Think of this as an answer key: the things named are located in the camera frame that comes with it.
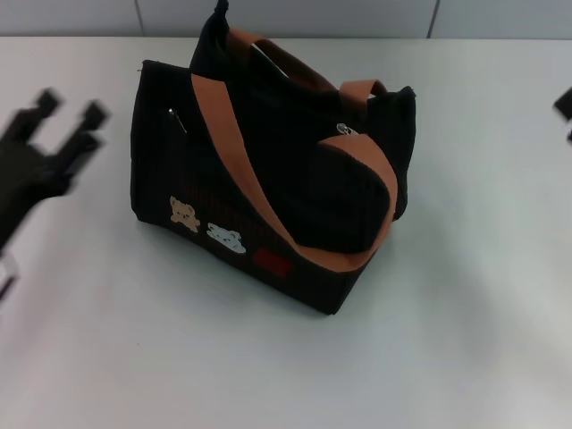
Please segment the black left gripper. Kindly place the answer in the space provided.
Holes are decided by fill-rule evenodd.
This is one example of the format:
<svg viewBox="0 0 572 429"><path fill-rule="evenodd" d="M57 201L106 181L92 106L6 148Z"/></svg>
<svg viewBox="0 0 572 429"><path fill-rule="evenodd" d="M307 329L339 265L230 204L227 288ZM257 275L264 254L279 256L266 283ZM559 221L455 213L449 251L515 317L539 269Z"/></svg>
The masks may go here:
<svg viewBox="0 0 572 429"><path fill-rule="evenodd" d="M96 132L110 114L99 100L91 100L79 124L56 153L49 155L34 146L30 142L33 134L60 104L58 94L52 88L44 88L36 106L18 110L1 135L2 246L36 204L65 194L73 175L103 145Z"/></svg>

